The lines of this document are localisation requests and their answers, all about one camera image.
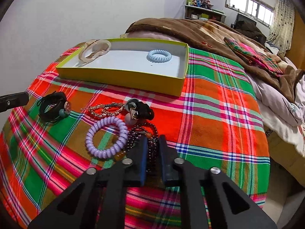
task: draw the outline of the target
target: triangular cutout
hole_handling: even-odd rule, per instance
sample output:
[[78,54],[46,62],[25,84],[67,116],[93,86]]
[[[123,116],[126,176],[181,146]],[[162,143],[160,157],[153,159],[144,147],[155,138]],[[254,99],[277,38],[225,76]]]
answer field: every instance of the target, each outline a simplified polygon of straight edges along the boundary
[[227,200],[233,214],[239,214],[250,208],[250,205],[240,197],[238,193],[228,183],[222,183]]
[[73,215],[77,208],[79,198],[85,187],[84,183],[79,184],[68,196],[66,196],[57,206],[58,211]]

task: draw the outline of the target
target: brown blanket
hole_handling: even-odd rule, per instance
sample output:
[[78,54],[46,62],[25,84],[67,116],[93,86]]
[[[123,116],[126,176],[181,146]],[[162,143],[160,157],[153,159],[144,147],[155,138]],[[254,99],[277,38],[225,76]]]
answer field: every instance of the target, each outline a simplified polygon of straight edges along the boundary
[[259,52],[264,52],[276,61],[280,62],[281,60],[278,56],[270,54],[268,50],[258,42],[247,38],[221,22],[214,20],[205,22],[200,20],[146,18],[131,24],[126,33],[134,31],[163,33],[187,43],[190,47],[234,60],[244,67],[246,72],[263,80],[265,83],[278,90],[289,102],[294,103],[295,86],[304,74],[304,71],[300,69],[295,71],[288,65],[284,74],[280,78],[275,79],[265,70],[256,66],[247,65],[246,62],[235,55],[234,52],[224,44],[223,39],[225,37],[231,37]]

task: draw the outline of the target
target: teal bead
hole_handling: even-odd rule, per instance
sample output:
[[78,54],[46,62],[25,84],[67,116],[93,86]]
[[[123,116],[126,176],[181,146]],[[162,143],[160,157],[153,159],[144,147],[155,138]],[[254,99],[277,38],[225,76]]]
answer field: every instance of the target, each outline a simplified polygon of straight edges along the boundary
[[62,117],[62,118],[66,118],[67,117],[67,115],[65,114],[65,110],[64,109],[59,110],[59,116]]

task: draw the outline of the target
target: window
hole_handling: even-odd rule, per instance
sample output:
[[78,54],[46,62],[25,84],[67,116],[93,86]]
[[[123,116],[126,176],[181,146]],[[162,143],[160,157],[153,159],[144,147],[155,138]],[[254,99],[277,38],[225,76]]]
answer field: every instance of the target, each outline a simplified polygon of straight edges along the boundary
[[249,16],[267,27],[272,25],[274,8],[260,0],[227,0],[225,6]]

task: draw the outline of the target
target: light blue spiral hair tie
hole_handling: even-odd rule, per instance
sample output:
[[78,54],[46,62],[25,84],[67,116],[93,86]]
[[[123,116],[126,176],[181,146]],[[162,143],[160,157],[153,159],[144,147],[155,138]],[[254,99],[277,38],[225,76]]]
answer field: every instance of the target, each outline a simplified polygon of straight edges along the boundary
[[[164,57],[154,56],[155,54],[164,55]],[[147,54],[147,59],[154,63],[165,63],[171,60],[172,55],[168,51],[164,50],[152,50]]]

